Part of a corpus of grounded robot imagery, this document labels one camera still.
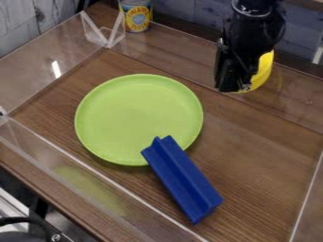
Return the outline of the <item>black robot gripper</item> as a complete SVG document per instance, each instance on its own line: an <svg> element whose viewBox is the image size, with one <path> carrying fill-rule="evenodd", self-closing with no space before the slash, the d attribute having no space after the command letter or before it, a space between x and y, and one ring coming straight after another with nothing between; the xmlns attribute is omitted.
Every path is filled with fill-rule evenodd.
<svg viewBox="0 0 323 242"><path fill-rule="evenodd" d="M286 33L282 1L232 1L232 15L223 21L215 87L223 93L251 89L260 56Z"/></svg>

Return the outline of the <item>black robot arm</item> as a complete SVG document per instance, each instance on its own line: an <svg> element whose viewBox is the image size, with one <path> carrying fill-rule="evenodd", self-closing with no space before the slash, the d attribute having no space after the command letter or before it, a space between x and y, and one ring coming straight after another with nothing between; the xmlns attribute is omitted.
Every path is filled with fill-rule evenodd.
<svg viewBox="0 0 323 242"><path fill-rule="evenodd" d="M282 0L232 0L231 8L215 61L215 88L223 93L251 89L261 56L274 50L286 33Z"/></svg>

